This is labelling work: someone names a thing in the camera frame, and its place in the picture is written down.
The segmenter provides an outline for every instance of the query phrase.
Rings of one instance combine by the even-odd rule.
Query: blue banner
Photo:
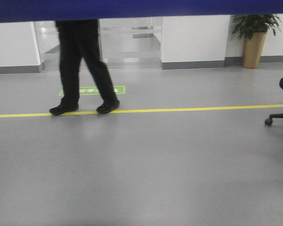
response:
[[[0,23],[283,13],[283,0],[0,0]]]

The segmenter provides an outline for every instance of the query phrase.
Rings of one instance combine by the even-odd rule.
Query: green plant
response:
[[[239,31],[239,39],[242,37],[251,39],[255,32],[267,32],[271,28],[275,36],[275,29],[279,29],[279,22],[281,20],[277,14],[235,15],[233,23],[238,24],[235,26],[233,34]]]

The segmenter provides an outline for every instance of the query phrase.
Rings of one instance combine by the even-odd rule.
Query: white wall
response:
[[[283,14],[279,14],[279,17],[282,21],[282,23],[280,23],[281,31],[276,30],[276,36],[273,35],[272,30],[269,30],[267,32],[262,56],[283,56]],[[238,34],[232,34],[234,26],[234,23],[230,23],[226,47],[226,57],[242,56],[243,41],[238,40]]]
[[[0,67],[40,64],[33,22],[0,24]]]
[[[162,58],[167,62],[225,59],[230,16],[165,16]]]

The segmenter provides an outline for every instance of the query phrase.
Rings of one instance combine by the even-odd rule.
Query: tan planter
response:
[[[250,40],[248,38],[244,38],[242,67],[258,67],[265,37],[266,32],[256,32]]]

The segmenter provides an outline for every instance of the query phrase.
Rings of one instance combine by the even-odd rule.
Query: chair wheel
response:
[[[268,118],[268,119],[265,120],[264,123],[265,123],[267,126],[271,126],[271,125],[273,124],[273,120],[270,119],[270,118]]]

